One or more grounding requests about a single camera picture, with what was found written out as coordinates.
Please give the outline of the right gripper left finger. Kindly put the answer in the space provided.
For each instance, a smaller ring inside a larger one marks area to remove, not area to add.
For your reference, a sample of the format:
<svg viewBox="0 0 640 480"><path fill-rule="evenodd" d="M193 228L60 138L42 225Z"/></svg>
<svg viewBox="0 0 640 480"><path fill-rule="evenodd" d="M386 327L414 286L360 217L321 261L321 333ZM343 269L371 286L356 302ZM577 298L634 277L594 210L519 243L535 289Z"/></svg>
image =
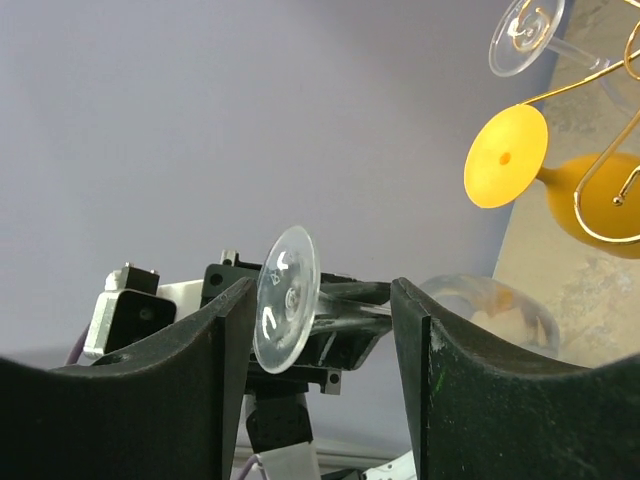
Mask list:
<svg viewBox="0 0 640 480"><path fill-rule="evenodd" d="M252 279L89 366L1 363L5 479L227 479L256 309Z"/></svg>

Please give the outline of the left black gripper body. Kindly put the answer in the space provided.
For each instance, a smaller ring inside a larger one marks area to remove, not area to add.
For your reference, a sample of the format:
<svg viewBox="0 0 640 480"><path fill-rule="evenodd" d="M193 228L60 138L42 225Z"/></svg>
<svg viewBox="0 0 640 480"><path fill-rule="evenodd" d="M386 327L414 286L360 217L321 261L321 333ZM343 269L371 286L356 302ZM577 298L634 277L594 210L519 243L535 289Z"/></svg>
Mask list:
<svg viewBox="0 0 640 480"><path fill-rule="evenodd" d="M323 273L321 295L339 300L372 304L382 309L380 315L340 308L339 317L325 313L316 318L300 357L282 374L270 375L250 358L247 389L259 384L290 382L306 386L315 383L324 394L337 395L341 375L362 366L379 340L391 330L388 282L363 282L352 277Z"/></svg>

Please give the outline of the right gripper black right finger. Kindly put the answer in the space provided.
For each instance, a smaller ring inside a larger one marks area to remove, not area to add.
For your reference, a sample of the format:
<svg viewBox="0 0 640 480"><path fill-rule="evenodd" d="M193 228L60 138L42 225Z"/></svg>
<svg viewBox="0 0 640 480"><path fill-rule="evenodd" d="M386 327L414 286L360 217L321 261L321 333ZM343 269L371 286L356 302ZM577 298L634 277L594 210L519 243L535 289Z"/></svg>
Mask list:
<svg viewBox="0 0 640 480"><path fill-rule="evenodd" d="M635 479L639 359L589 369L513 345L404 278L393 333L421 479Z"/></svg>

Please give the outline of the clear wine glass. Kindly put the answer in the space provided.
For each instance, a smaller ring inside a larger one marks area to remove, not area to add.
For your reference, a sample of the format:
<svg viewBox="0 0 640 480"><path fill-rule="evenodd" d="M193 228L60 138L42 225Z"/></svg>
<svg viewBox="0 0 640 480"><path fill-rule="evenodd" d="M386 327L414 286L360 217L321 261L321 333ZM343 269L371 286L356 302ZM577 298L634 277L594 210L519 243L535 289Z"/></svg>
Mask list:
<svg viewBox="0 0 640 480"><path fill-rule="evenodd" d="M253 352L262 369L280 374L300 357L314 320L325 313L339 315L351 309L320 291L321 269L313 238L300 226L282 233L271 247L257 285ZM419 289L430 298L444 300L470 321L481 312L493 319L509 312L522 321L524 339L518 345L554 358L559 353L560 331L550 311L525 293L497 280L469 274L438 275ZM363 304L360 312L380 315L382 309Z"/></svg>
<svg viewBox="0 0 640 480"><path fill-rule="evenodd" d="M544 51L565 56L596 74L613 64L561 39L557 30L564 0L513 1L502 15L490 42L488 61L498 77L517 75Z"/></svg>

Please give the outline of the yellow plastic wine glass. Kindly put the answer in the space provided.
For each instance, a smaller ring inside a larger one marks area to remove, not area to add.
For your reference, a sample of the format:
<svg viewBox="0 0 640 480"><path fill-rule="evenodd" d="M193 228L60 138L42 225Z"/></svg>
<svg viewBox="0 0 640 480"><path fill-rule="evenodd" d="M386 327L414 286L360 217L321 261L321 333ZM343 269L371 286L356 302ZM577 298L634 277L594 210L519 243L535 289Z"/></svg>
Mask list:
<svg viewBox="0 0 640 480"><path fill-rule="evenodd" d="M611 244L598 240L579 225L573 194L596 153L566 161L558 168L543 166L549 146L547 122L536 108L518 104L491 118L473 141L464 168L469 199L485 209L504 206L523 194L534 181L546 187L547 204L556 223L571 237L613 256L637 260L639 245ZM596 233L626 238L639 232L639 189L633 188L620 206L613 198L620 191L639 157L616 152L585 185L581 213Z"/></svg>

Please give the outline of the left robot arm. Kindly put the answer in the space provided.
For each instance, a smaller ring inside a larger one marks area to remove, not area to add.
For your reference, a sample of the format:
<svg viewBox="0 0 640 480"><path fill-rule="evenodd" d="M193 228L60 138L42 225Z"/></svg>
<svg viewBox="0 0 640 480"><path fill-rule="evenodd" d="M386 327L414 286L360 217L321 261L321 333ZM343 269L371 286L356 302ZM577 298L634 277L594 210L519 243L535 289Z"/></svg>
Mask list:
<svg viewBox="0 0 640 480"><path fill-rule="evenodd" d="M390 299L389 284L324 273L320 291L351 304L351 309L315 321L300 357L286 371L272 375L257 360L250 361L245 426L255 457L246 473L256 470L266 479L276 479L278 462L291 466L300 461L294 478L320 478L306 404L308 387L317 384L325 394L339 393L343 372L359 368L391 329L389 314L359 310L363 304L383 307Z"/></svg>

